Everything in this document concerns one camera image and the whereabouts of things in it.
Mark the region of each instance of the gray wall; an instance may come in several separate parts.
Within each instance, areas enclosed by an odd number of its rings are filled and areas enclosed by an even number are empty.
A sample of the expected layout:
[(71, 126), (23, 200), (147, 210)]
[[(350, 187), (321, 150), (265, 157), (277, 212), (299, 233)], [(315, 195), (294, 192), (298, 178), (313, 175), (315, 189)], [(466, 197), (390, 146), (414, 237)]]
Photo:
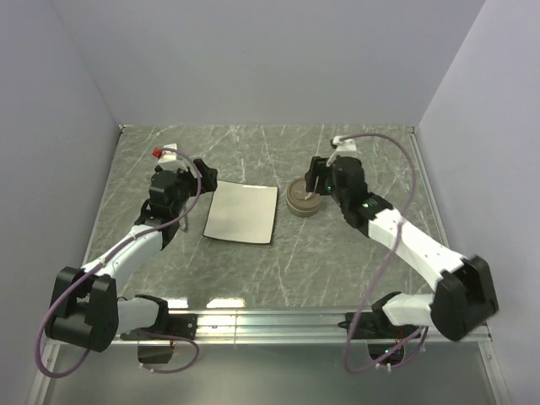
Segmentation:
[(491, 264), (517, 404), (540, 403), (540, 3), (488, 0), (420, 124), (451, 244)]
[(128, 124), (418, 124), (484, 0), (51, 0)]
[(51, 5), (0, 2), (0, 392), (22, 403), (63, 266), (78, 266), (118, 127)]

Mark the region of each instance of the round container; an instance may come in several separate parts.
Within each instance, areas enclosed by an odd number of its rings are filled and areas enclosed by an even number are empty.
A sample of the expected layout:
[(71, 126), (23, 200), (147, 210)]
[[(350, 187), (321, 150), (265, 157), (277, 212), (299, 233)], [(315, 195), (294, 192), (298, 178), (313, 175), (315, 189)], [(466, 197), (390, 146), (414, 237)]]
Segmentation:
[(299, 217), (310, 217), (319, 210), (322, 197), (313, 194), (309, 199), (305, 199), (309, 192), (305, 190), (305, 180), (299, 178), (290, 182), (287, 187), (287, 207), (289, 211)]

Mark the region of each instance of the cable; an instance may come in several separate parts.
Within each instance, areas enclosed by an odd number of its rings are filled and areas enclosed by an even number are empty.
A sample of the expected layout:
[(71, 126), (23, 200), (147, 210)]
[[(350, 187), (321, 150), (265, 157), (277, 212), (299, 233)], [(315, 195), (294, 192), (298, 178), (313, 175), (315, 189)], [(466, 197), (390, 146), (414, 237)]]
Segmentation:
[(195, 198), (193, 200), (193, 204), (190, 205), (189, 208), (184, 210), (177, 218), (174, 218), (171, 221), (166, 222), (166, 223), (164, 223), (162, 225), (156, 226), (154, 228), (146, 229), (146, 230), (143, 230), (141, 232), (138, 232), (133, 237), (126, 238), (125, 240), (119, 242), (117, 245), (115, 245), (115, 247), (111, 250), (111, 252), (104, 258), (104, 260), (99, 262), (97, 265), (94, 266), (94, 268), (92, 268), (91, 270), (86, 272), (80, 279), (78, 279), (75, 283), (70, 285), (62, 294), (60, 294), (60, 296), (57, 298), (57, 300), (54, 301), (51, 304), (51, 307), (46, 312), (45, 316), (43, 317), (43, 320), (41, 321), (40, 327), (38, 329), (37, 339), (35, 340), (35, 346), (34, 346), (35, 365), (37, 366), (38, 370), (41, 373), (43, 373), (43, 375), (46, 375), (47, 377), (50, 377), (50, 378), (62, 378), (62, 377), (65, 377), (67, 375), (70, 375), (76, 369), (78, 369), (78, 367), (84, 362), (84, 360), (86, 359), (86, 357), (88, 356), (88, 353), (89, 353), (89, 349), (86, 349), (84, 351), (83, 355), (81, 356), (81, 358), (77, 361), (77, 363), (75, 363), (75, 365), (72, 368), (70, 368), (70, 369), (68, 369), (66, 371), (58, 372), (58, 373), (48, 370), (46, 368), (46, 366), (43, 364), (43, 360), (41, 359), (41, 357), (43, 355), (42, 352), (41, 352), (41, 339), (43, 338), (43, 333), (45, 332), (47, 322), (51, 319), (51, 317), (54, 314), (54, 311), (57, 310), (58, 306), (60, 306), (60, 304), (79, 285), (81, 285), (88, 278), (90, 278), (91, 276), (96, 274), (101, 268), (103, 268), (106, 265), (106, 263), (108, 263), (110, 260), (112, 260), (112, 258), (114, 256), (116, 256), (118, 254), (118, 252), (120, 252), (124, 247), (126, 247), (127, 245), (129, 245), (130, 243), (135, 241), (136, 239), (140, 238), (141, 236), (147, 235), (147, 234), (149, 234), (151, 232), (162, 230), (163, 228), (167, 228), (168, 226), (171, 226), (172, 224), (180, 221), (182, 218), (184, 218), (195, 207), (195, 204), (197, 204), (197, 202), (199, 201), (199, 197), (201, 196), (201, 189), (202, 189), (201, 173), (199, 173), (198, 168), (195, 166), (195, 162), (193, 162), (193, 160), (189, 156), (187, 156), (184, 152), (181, 152), (180, 150), (172, 149), (172, 148), (161, 148), (160, 150), (161, 151), (167, 151), (167, 152), (173, 152), (173, 153), (176, 153), (176, 154), (180, 155), (182, 158), (187, 160), (187, 162), (190, 164), (190, 166), (193, 168), (193, 170), (195, 170), (195, 175), (197, 176), (197, 193), (196, 193)]
[[(422, 332), (422, 327), (419, 327), (416, 331), (411, 333), (409, 336), (405, 337), (400, 343), (396, 344), (393, 348), (390, 348), (387, 353), (384, 353), (382, 356), (378, 357), (375, 360), (371, 360), (367, 365), (359, 368), (353, 368), (349, 363), (349, 356), (351, 353), (351, 340), (354, 335), (354, 331), (356, 330), (356, 327), (358, 326), (358, 322), (360, 319), (360, 316), (362, 315), (362, 311), (366, 307), (366, 303), (368, 299), (371, 297), (375, 290), (375, 286), (381, 281), (382, 276), (384, 275), (385, 271), (388, 269), (388, 266), (390, 265), (390, 261), (392, 260), (394, 254), (397, 251), (397, 248), (399, 247), (399, 244), (402, 241), (402, 232), (403, 232), (403, 224), (405, 222), (405, 213), (408, 211), (408, 209), (411, 207), (411, 204), (413, 203), (414, 195), (416, 193), (416, 187), (417, 187), (417, 178), (416, 178), (416, 172), (414, 171), (414, 163), (411, 159), (411, 156), (408, 154), (407, 150), (394, 138), (389, 137), (388, 135), (384, 135), (382, 133), (375, 133), (375, 132), (369, 132), (369, 133), (362, 133), (362, 134), (354, 134), (354, 135), (346, 135), (344, 137), (341, 137), (341, 141), (346, 141), (348, 139), (359, 139), (359, 138), (381, 138), (385, 139), (386, 141), (389, 141), (397, 146), (399, 150), (403, 153), (405, 156), (405, 159), (408, 162), (409, 167), (411, 168), (411, 177), (413, 184), (411, 185), (411, 194), (409, 195), (407, 201), (405, 202), (405, 205), (403, 206), (403, 209), (401, 211), (402, 219), (397, 224), (397, 237), (396, 242), (394, 243), (394, 246), (388, 253), (388, 255), (385, 257), (384, 262), (381, 264), (379, 269), (377, 270), (376, 275), (371, 279), (368, 288), (364, 294), (364, 297), (362, 297), (362, 300), (360, 301), (359, 308), (356, 310), (353, 316), (353, 320), (351, 321), (351, 325), (348, 329), (347, 333), (347, 341), (345, 343), (345, 353), (343, 356), (343, 364), (345, 366), (345, 370), (347, 370), (349, 373), (360, 373), (362, 371), (365, 371), (372, 367), (373, 365), (376, 365), (380, 363), (382, 360), (390, 357), (394, 352), (399, 350), (404, 344), (410, 342), (412, 339), (414, 339), (419, 333)], [(422, 339), (420, 340), (420, 343), (418, 344), (418, 347), (416, 350), (407, 358), (406, 361), (403, 361), (402, 363), (406, 364), (408, 361), (410, 361), (416, 354), (418, 354), (420, 348), (424, 344), (425, 338), (427, 337), (428, 328), (426, 327), (424, 330), (424, 335), (422, 336)]]
[(197, 358), (199, 357), (199, 353), (200, 353), (199, 345), (196, 344), (191, 339), (188, 339), (187, 337), (179, 337), (179, 336), (172, 336), (172, 335), (162, 335), (160, 333), (147, 332), (147, 331), (145, 331), (143, 329), (138, 329), (138, 330), (141, 333), (145, 333), (145, 334), (149, 335), (152, 338), (165, 339), (165, 340), (176, 340), (176, 341), (179, 341), (179, 342), (188, 342), (189, 344), (191, 344), (195, 348), (195, 355), (193, 356), (193, 359), (191, 359), (189, 363), (187, 363), (186, 365), (183, 365), (182, 367), (179, 367), (178, 369), (161, 370), (161, 369), (155, 369), (153, 367), (150, 367), (147, 364), (142, 364), (141, 363), (141, 367), (143, 367), (144, 369), (146, 369), (146, 370), (148, 370), (148, 371), (150, 371), (152, 373), (156, 373), (156, 374), (179, 373), (179, 372), (181, 372), (183, 370), (189, 369), (192, 365), (195, 364), (195, 362), (197, 361)]

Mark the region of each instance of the marble table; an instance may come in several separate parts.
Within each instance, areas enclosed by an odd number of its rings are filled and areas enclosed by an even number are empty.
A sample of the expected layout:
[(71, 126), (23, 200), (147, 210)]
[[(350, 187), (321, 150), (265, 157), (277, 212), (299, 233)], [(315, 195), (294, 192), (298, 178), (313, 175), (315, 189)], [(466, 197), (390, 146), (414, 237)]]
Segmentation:
[[(211, 195), (201, 197), (189, 215), (189, 231), (139, 268), (124, 290), (127, 298), (151, 294), (171, 306), (278, 308), (356, 305), (387, 250), (343, 220), (325, 198), (318, 214), (292, 215), (285, 191), (302, 176), (314, 155), (328, 156), (338, 134), (382, 132), (401, 142), (415, 159), (418, 191), (408, 219), (440, 240), (435, 213), (420, 175), (405, 126), (279, 125), (124, 127), (111, 167), (89, 260), (120, 240), (148, 197), (156, 159), (154, 147), (178, 143), (192, 157), (203, 157), (219, 170), (219, 179), (279, 189), (273, 243), (252, 246), (203, 237)], [(357, 142), (370, 190), (397, 207), (410, 193), (411, 170), (400, 151), (381, 139)], [(423, 279), (395, 258), (373, 300), (392, 291), (429, 292)]]

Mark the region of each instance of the table surface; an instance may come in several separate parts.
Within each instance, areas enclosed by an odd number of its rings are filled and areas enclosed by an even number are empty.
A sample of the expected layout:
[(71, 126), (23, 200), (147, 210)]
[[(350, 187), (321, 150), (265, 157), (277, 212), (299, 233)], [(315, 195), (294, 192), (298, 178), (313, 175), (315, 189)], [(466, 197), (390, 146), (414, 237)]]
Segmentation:
[[(302, 176), (314, 155), (329, 156), (334, 135), (381, 132), (413, 156), (418, 190), (407, 214), (410, 222), (440, 241), (435, 213), (420, 175), (413, 134), (405, 126), (280, 125), (125, 127), (112, 162), (108, 186), (89, 250), (93, 260), (119, 241), (148, 197), (156, 165), (154, 147), (177, 143), (192, 157), (219, 170), (219, 179), (277, 186), (273, 242), (254, 246), (203, 237), (211, 195), (188, 215), (189, 231), (178, 232), (166, 249), (130, 278), (123, 292), (151, 294), (170, 306), (278, 308), (356, 305), (387, 249), (348, 226), (338, 206), (324, 198), (319, 213), (299, 218), (285, 202), (287, 185)], [(408, 198), (411, 169), (401, 152), (377, 138), (357, 142), (370, 190), (398, 208)], [(392, 291), (429, 292), (423, 279), (395, 257), (372, 302)]]

